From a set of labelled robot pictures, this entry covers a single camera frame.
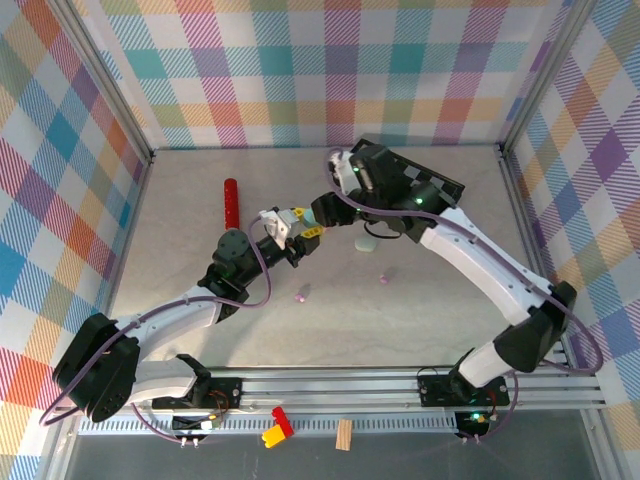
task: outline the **colorful plaid fabric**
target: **colorful plaid fabric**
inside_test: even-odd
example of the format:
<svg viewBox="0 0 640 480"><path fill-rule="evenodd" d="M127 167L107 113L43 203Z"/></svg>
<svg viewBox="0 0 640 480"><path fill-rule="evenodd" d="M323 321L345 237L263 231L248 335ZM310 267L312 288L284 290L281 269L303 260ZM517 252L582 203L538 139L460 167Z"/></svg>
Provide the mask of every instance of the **colorful plaid fabric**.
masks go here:
<svg viewBox="0 0 640 480"><path fill-rule="evenodd" d="M509 130L511 130L513 121L520 111L520 107L522 106L522 102L525 98L527 98L527 95L529 95L529 92L531 91L531 87L538 79L540 67L544 64L547 57L549 56L551 45L553 45L553 42L555 42L556 38L558 37L558 33L560 33L560 31L562 30L565 20L567 19L569 11L571 10L571 7L574 5L574 3L575 0L564 0L562 2L560 10L558 11L556 18L554 19L551 28L549 28L549 30L547 31L547 36L545 37L544 42L542 42L540 50L538 50L538 53L535 56L535 60L531 64L531 67L529 68L524 81L520 84L518 95L516 96L514 102L511 104L511 108L509 109L509 113L507 114L507 120L502 125L502 129L500 130L500 134L498 135L498 143L503 142L507 134L509 133Z"/></svg>
<svg viewBox="0 0 640 480"><path fill-rule="evenodd" d="M0 2L0 478L31 479L53 367L104 307L143 163L46 0Z"/></svg>
<svg viewBox="0 0 640 480"><path fill-rule="evenodd" d="M600 0L516 148L546 266L579 289L640 478L640 2ZM593 361L573 337L582 363Z"/></svg>
<svg viewBox="0 0 640 480"><path fill-rule="evenodd" d="M571 1L75 3L152 143L194 148L494 143Z"/></svg>

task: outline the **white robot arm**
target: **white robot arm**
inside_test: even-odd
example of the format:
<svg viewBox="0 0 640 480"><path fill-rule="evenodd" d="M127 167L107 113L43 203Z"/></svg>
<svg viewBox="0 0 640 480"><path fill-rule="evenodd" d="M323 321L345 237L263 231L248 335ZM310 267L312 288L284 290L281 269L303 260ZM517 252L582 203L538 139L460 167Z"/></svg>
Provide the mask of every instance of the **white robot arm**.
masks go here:
<svg viewBox="0 0 640 480"><path fill-rule="evenodd" d="M187 398L197 404L210 388L206 369L188 355L156 362L147 360L149 354L187 331L209 327L235 313L237 306L223 303L244 304L246 287L282 259L296 267L318 247L322 227L357 220L383 221L445 258L487 295L509 323L493 341L467 353L451 370L447 382L454 395L469 401L496 377L511 370L533 371L567 326L564 313L549 297L570 308L575 290L564 282L552 286L479 231L447 188L453 181L398 158L402 159L379 145L333 155L334 191L316 199L311 210L274 207L261 212L267 236L254 246L244 232L227 231L204 278L167 304L173 308L158 307L116 321L102 314L89 317L56 367L54 380L62 388L77 385L69 396L94 421L109 418L125 403L158 397ZM425 175L416 180L403 174L406 162L424 169ZM105 352L108 355L94 362L91 374L78 381L79 372L104 342L138 318L146 321L122 335Z"/></svg>

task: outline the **gray floor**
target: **gray floor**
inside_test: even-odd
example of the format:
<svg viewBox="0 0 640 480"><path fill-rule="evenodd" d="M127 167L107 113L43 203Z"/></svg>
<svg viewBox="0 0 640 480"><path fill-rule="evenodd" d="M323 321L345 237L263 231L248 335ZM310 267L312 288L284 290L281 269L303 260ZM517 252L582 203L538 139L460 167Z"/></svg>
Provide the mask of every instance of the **gray floor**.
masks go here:
<svg viewBox="0 0 640 480"><path fill-rule="evenodd" d="M80 436L67 480L591 480L599 478L579 412L524 412L480 446L452 434L292 437L271 450L233 435L198 450L149 436Z"/></svg>
<svg viewBox="0 0 640 480"><path fill-rule="evenodd" d="M464 183L461 206L486 234L525 260L492 147L398 148L398 153ZM224 231L222 185L238 180L241 223L261 209L308 206L327 191L323 149L160 152L113 314L142 311L201 278ZM190 353L217 365L438 365L506 327L498 310L457 270L406 238L356 252L362 225L331 229L299 268L272 270L274 296L177 340L155 358ZM381 273L395 270L383 286ZM305 284L304 304L294 296ZM264 295L262 279L250 301Z"/></svg>

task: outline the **purple cable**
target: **purple cable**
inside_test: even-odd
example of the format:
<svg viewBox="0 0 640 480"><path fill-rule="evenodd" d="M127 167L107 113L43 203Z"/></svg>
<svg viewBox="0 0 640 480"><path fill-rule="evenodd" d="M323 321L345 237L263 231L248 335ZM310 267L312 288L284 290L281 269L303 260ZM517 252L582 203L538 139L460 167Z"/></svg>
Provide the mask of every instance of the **purple cable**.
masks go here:
<svg viewBox="0 0 640 480"><path fill-rule="evenodd" d="M153 433L155 433L156 435L158 435L159 437L164 438L165 440L169 440L170 442L174 442L174 443L180 443L182 444L181 440L178 440L176 437L174 437L173 435L169 435L168 433L163 432L162 430L160 430L159 428L154 427L151 422L148 422L146 418L144 418L142 416L142 413L140 413L140 410L138 410L138 407L136 406L135 403L131 404L131 408L133 408L133 414L138 417L138 420L140 420L140 423L142 423L145 427L147 427L149 430L151 430Z"/></svg>
<svg viewBox="0 0 640 480"><path fill-rule="evenodd" d="M482 440L486 440L488 438L493 437L494 435L496 435L498 432L501 432L502 430L504 430L507 425L509 424L509 422L511 421L511 417L513 415L513 411L516 409L516 405L518 404L518 396L520 394L520 384L518 383L518 377L516 375L516 372L511 371L509 373L509 375L511 377L513 377L513 398L511 399L511 405L509 406L509 410L507 410L506 415L504 416L504 419L500 421L500 423L498 424L498 426L493 429L490 430L488 433L486 433L485 435L483 435L482 437L478 437L479 439L482 438ZM471 435L469 435L468 433L465 432L458 432L460 435L462 435L465 438L475 438Z"/></svg>
<svg viewBox="0 0 640 480"><path fill-rule="evenodd" d="M265 263L264 258L260 253L260 249L258 248L258 245L253 239L253 235L251 234L251 229L260 220L261 220L260 217L256 217L249 224L249 228L247 229L247 238L249 239L249 245L251 245L251 249L253 250L253 253L258 259L258 263L260 264L260 268L262 269L262 273L264 273L264 277L267 282L267 295L263 300L261 300L258 303L245 304L245 303L234 302L233 300L227 300L226 298L216 297L213 295L203 295L203 296L190 297L187 299L176 300L174 302L169 302L165 305L160 305L159 307L156 307L153 310L149 310L147 313L140 316L137 320L132 321L129 325L124 327L122 330L119 330L116 334L114 334L111 338L109 338L106 342L104 342L100 346L100 348L96 351L96 353L94 353L93 356L87 361L87 363L85 363L84 366L80 369L80 371L73 378L73 380L69 382L69 384L64 388L64 390L62 390L60 395L58 395L58 397L53 401L53 403L51 403L51 405L49 405L49 407L44 411L44 413L40 417L40 425L43 427L49 427L54 423L57 423L60 420L63 420L64 418L79 411L80 409L78 407L75 407L74 409L68 412L58 415L55 418L49 419L49 417L51 416L53 411L56 409L56 407L60 405L62 400L64 400L71 393L71 391L73 391L74 388L76 388L78 383L80 383L80 381L85 377L85 375L89 372L89 370L91 370L91 367L93 367L93 365L100 359L100 357L104 352L109 350L109 347L111 345L113 345L120 337L126 335L134 328L138 328L140 325L142 325L144 322L146 322L150 318L153 318L155 315L162 313L166 310L169 310L171 308L179 307L180 305L184 305L186 303L191 303L191 302L223 303L225 305L231 305L232 307L239 307L239 308L260 308L266 305L269 299L271 298L271 291L272 291L271 277L269 276L269 269L267 267L267 264Z"/></svg>
<svg viewBox="0 0 640 480"><path fill-rule="evenodd" d="M563 365L560 365L560 364L557 364L557 363L554 363L554 362L550 362L548 360L545 360L544 363L547 364L547 365L551 365L553 367L556 367L559 370L562 370L562 371L565 371L565 372L568 372L568 373L579 374L579 375L593 375L597 371L599 371L600 368L602 368L602 364L604 362L604 359L603 359L603 356L602 356L602 350L600 349L600 346L598 345L598 342L596 342L596 339L594 338L594 336L587 329L587 327L578 319L578 317L576 317L575 314L569 308L565 307L561 302L559 302L558 300L553 298L551 295L549 295L544 290L540 289L537 285L530 284L529 279L522 272L520 272L520 270L518 268L514 267L509 262L507 262L504 258L502 258L502 256L498 252L496 252L493 249L493 247L491 247L490 245L488 245L487 243L482 241L482 239L478 238L473 232L468 231L463 226L457 224L454 221L449 220L448 218L443 218L443 217L441 217L439 215L435 215L433 213L420 212L420 211L414 211L414 210L382 210L382 209L379 209L379 208L367 207L366 205L362 205L362 204L356 202L355 200L352 200L347 195L345 195L342 192L342 190L340 189L340 187L338 185L336 185L336 183L334 181L334 178L333 178L333 173L329 169L329 163L330 163L329 158L332 155L334 155L335 153L339 153L340 156L342 156L342 150L331 149L329 151L327 157L325 158L324 174L325 174L327 182L329 183L332 191L344 203L346 203L347 205L350 205L353 208L359 209L359 210L361 210L363 212L370 213L370 214L373 214L373 215L380 215L380 216L383 216L383 217L419 217L419 218L426 218L428 220L433 220L433 221L435 221L435 222L437 222L439 224L446 225L447 227L450 227L451 229L453 229L456 232L462 234L465 238L467 238L469 240L473 239L473 241L479 247L483 248L489 254L489 256L491 258L493 258L496 262L498 262L501 266L503 266L507 271L509 271L512 275L514 275L523 284L528 285L528 288L533 293L535 293L537 295L540 295L546 301L551 302L551 304L553 304L556 308L558 308L565 315L567 315L573 322L575 322L575 324L578 327L578 329L580 330L580 332L585 337L587 337L587 340L589 341L589 343L591 343L591 345L593 347L593 350L595 351L595 354L596 354L596 364L593 367L588 367L588 368L569 368L569 367L565 367Z"/></svg>

